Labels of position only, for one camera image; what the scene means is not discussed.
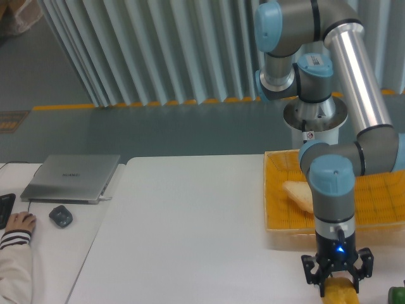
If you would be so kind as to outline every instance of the blue joint cap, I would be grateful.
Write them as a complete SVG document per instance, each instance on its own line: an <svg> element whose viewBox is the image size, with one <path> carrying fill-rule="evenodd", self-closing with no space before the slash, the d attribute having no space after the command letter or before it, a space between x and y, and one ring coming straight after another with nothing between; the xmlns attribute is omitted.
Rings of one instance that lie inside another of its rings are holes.
<svg viewBox="0 0 405 304"><path fill-rule="evenodd" d="M394 168L392 171L399 171L405 169L405 134L399 134L399 144L398 144L398 153L397 160L395 161Z"/></svg>
<svg viewBox="0 0 405 304"><path fill-rule="evenodd" d="M258 92L258 95L260 97L260 100L265 101L265 102L269 102L269 100L267 99L265 93L263 92L262 88L261 88L261 84L260 84L260 70L256 71L256 73L254 74L254 78L256 79L256 90Z"/></svg>
<svg viewBox="0 0 405 304"><path fill-rule="evenodd" d="M258 49L264 53L273 51L281 38L283 15L278 2L272 0L260 4L254 14L254 36Z"/></svg>
<svg viewBox="0 0 405 304"><path fill-rule="evenodd" d="M298 161L300 164L301 164L302 157L304 156L304 153L306 152L306 150L308 150L310 147L314 146L315 144L325 144L325 142L314 139L313 141L307 141L305 144L303 144L303 146L301 147L301 149L299 150L299 153L298 153Z"/></svg>
<svg viewBox="0 0 405 304"><path fill-rule="evenodd" d="M298 67L307 74L315 77L331 77L333 75L333 65L329 57L308 53L302 55L297 61Z"/></svg>
<svg viewBox="0 0 405 304"><path fill-rule="evenodd" d="M309 182L325 196L342 196L350 192L356 178L349 159L340 155L322 155L314 159Z"/></svg>

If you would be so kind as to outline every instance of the white table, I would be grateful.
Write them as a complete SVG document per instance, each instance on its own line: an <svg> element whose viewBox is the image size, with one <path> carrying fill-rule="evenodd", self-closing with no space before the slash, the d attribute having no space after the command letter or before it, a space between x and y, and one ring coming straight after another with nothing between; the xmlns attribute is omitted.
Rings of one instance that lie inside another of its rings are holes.
<svg viewBox="0 0 405 304"><path fill-rule="evenodd" d="M132 159L115 200L69 304L321 303L303 253L267 245L263 156ZM359 297L382 304L402 284L405 251L372 249Z"/></svg>
<svg viewBox="0 0 405 304"><path fill-rule="evenodd" d="M30 182L39 164L8 164L0 170L0 195L15 193L13 213L27 211L28 203L20 195ZM115 172L106 196L112 196L124 165ZM59 204L31 203L30 212L37 216L31 247L33 252L33 304L63 304L89 252L104 218L109 201L98 205L65 205L73 215L66 228L57 227L49 212Z"/></svg>

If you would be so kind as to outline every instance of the laptop lid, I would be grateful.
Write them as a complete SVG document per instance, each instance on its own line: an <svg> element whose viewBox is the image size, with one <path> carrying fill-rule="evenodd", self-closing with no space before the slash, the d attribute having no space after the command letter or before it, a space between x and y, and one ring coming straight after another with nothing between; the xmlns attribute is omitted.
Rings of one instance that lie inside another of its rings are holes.
<svg viewBox="0 0 405 304"><path fill-rule="evenodd" d="M98 203L119 161L120 155L49 155L21 199Z"/></svg>

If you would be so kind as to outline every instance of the person's arm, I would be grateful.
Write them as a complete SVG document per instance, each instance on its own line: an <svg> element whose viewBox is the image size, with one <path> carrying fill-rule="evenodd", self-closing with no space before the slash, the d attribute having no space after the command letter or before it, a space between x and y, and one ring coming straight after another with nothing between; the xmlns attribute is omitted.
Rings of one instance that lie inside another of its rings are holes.
<svg viewBox="0 0 405 304"><path fill-rule="evenodd" d="M0 242L0 304L29 304L32 297L32 255L29 242L35 216L12 214Z"/></svg>

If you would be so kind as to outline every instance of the green object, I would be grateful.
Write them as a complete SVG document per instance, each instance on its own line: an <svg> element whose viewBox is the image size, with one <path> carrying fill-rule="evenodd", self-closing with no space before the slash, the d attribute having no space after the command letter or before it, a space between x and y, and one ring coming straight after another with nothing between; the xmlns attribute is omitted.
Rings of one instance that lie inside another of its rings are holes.
<svg viewBox="0 0 405 304"><path fill-rule="evenodd" d="M388 292L388 304L405 304L405 287L391 287Z"/></svg>

